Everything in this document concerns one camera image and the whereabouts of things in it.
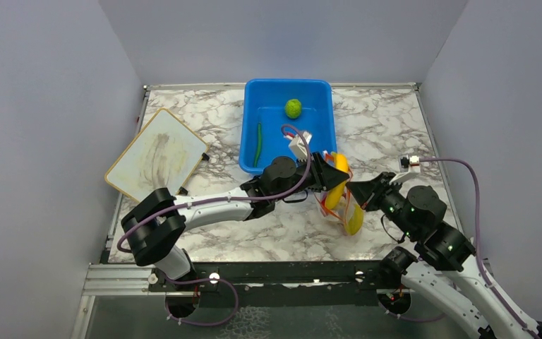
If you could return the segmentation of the clear zip bag orange zipper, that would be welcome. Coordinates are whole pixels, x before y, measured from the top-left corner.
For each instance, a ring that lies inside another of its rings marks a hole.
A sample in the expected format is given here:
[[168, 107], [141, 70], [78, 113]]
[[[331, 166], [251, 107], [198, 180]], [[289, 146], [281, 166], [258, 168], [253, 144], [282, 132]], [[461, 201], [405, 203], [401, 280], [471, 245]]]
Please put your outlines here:
[[[328, 153], [327, 151], [324, 151], [323, 157], [333, 167], [347, 172], [350, 176], [347, 182], [351, 181], [353, 174], [350, 170], [348, 160], [343, 154], [336, 152]], [[336, 225], [340, 225], [344, 231], [345, 210], [350, 205], [354, 205], [355, 203], [358, 204], [346, 188], [346, 185], [343, 192], [322, 192], [321, 194], [313, 194], [313, 196], [317, 201], [318, 209], [322, 216], [331, 219]]]

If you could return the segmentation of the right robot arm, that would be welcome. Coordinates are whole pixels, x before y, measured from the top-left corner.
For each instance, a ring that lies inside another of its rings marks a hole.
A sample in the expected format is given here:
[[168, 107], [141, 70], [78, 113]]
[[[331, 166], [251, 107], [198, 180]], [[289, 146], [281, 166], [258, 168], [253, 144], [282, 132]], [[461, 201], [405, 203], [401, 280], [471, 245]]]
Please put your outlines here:
[[380, 210], [415, 244], [414, 253], [395, 247], [380, 262], [379, 278], [422, 295], [454, 320], [470, 338], [542, 338], [542, 321], [523, 312], [478, 259], [477, 249], [444, 222], [446, 204], [431, 186], [400, 194], [393, 172], [347, 188], [366, 211]]

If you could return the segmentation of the blue plastic bin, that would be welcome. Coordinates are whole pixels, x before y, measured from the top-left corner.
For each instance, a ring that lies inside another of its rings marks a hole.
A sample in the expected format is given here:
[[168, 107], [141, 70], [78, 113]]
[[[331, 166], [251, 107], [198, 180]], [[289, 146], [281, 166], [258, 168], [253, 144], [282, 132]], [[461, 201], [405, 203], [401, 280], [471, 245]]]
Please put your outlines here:
[[[290, 99], [302, 104], [302, 113], [290, 119], [284, 106]], [[257, 124], [262, 123], [263, 145], [257, 167], [253, 166], [257, 143]], [[245, 85], [239, 166], [258, 175], [278, 156], [294, 157], [289, 140], [281, 127], [291, 124], [312, 134], [309, 147], [313, 152], [336, 151], [336, 135], [330, 84], [317, 79], [255, 78]]]

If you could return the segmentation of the yellow green starfruit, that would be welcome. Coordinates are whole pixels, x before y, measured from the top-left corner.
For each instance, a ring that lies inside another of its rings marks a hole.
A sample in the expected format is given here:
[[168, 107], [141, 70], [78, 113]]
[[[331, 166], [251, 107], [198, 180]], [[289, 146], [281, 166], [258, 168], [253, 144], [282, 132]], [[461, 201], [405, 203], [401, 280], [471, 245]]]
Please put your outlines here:
[[362, 228], [364, 212], [356, 203], [348, 206], [345, 212], [344, 231], [347, 235], [355, 235]]

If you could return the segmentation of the green lime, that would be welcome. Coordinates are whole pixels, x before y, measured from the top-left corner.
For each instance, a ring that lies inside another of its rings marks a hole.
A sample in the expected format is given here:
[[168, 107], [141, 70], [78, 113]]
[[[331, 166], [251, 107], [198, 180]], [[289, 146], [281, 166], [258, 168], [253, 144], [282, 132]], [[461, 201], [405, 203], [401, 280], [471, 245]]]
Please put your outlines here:
[[297, 119], [302, 113], [302, 104], [297, 99], [290, 99], [286, 102], [284, 106], [284, 112], [286, 116], [290, 119]]

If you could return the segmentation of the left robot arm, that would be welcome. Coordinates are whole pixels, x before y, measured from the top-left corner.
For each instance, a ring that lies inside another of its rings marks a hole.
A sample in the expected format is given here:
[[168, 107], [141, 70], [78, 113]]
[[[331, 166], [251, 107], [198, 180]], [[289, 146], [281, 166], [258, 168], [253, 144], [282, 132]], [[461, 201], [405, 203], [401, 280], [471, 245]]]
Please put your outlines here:
[[153, 265], [177, 290], [193, 283], [193, 264], [177, 246], [180, 236], [197, 227], [226, 221], [261, 218], [278, 201], [302, 191], [324, 192], [349, 179], [349, 173], [314, 152], [302, 161], [275, 158], [260, 175], [239, 187], [209, 196], [174, 196], [168, 189], [154, 190], [121, 221], [119, 251], [133, 255], [137, 266]]

